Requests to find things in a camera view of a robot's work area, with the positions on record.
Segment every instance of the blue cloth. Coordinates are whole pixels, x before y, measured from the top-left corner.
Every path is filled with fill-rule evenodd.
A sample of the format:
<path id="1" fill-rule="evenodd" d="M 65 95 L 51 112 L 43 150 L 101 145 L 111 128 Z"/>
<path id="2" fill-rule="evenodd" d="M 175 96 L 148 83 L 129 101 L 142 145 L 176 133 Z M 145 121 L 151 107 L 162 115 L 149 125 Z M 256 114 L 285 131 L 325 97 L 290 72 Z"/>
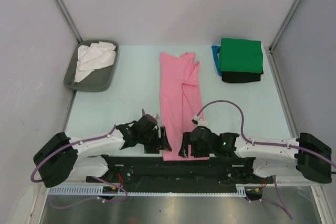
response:
<path id="1" fill-rule="evenodd" d="M 220 46 L 211 46 L 211 48 L 212 48 L 212 55 L 214 57 L 217 73 L 219 76 L 222 76 L 222 72 L 219 69 L 219 61 L 218 61 L 218 54 L 219 54 Z"/>

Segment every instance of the white towel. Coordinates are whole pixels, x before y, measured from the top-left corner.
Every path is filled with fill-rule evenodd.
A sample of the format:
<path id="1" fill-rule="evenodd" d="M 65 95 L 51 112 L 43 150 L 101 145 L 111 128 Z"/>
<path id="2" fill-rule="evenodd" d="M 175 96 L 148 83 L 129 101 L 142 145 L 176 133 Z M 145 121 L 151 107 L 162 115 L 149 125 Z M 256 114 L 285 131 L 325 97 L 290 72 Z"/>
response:
<path id="1" fill-rule="evenodd" d="M 90 47 L 80 46 L 77 50 L 75 82 L 80 82 L 95 69 L 113 65 L 115 60 L 115 45 L 107 42 L 92 43 Z"/>

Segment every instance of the folded green fabric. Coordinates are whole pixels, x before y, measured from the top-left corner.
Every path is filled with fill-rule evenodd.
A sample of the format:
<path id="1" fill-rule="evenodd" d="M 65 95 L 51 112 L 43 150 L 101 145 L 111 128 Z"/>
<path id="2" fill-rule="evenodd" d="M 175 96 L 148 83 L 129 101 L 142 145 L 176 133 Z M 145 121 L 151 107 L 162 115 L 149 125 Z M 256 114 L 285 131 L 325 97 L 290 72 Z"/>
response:
<path id="1" fill-rule="evenodd" d="M 222 72 L 261 73 L 263 70 L 261 41 L 222 39 L 219 68 Z"/>

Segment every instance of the gray bin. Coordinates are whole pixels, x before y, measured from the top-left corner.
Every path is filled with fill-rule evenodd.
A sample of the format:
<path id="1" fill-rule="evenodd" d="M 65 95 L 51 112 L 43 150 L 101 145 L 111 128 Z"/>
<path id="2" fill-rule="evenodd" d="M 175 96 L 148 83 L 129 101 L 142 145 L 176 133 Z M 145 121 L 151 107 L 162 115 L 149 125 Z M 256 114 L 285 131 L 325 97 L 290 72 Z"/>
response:
<path id="1" fill-rule="evenodd" d="M 80 83 L 75 82 L 76 64 L 78 60 L 78 55 L 77 55 L 78 50 L 77 49 L 81 45 L 90 46 L 91 43 L 98 43 L 100 41 L 113 43 L 116 46 L 116 53 L 115 53 L 116 57 L 114 60 L 114 64 L 109 67 L 101 68 L 101 69 L 97 69 L 93 71 L 89 76 L 87 76 Z M 116 42 L 111 41 L 111 40 L 91 39 L 91 40 L 83 41 L 75 48 L 75 51 L 72 54 L 70 64 L 64 76 L 64 85 L 69 89 L 85 91 L 85 92 L 100 92 L 100 91 L 106 90 L 110 86 L 111 81 L 112 81 L 114 70 L 116 68 L 117 61 L 118 61 L 118 52 L 119 52 L 119 45 Z"/>

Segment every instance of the folded pink garment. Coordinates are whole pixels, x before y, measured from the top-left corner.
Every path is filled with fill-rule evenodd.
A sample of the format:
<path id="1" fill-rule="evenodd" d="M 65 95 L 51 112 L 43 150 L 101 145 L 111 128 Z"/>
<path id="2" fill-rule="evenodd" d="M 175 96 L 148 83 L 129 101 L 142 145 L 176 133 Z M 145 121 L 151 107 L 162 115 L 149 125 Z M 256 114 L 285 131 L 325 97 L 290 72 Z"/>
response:
<path id="1" fill-rule="evenodd" d="M 172 152 L 163 151 L 165 161 L 173 160 L 204 160 L 207 157 L 180 157 L 183 132 L 192 132 L 194 115 L 202 108 L 198 71 L 200 63 L 195 61 L 195 53 L 185 53 L 181 56 L 171 56 L 164 52 L 160 55 L 161 86 L 160 104 L 162 125 L 166 127 L 168 142 Z"/>

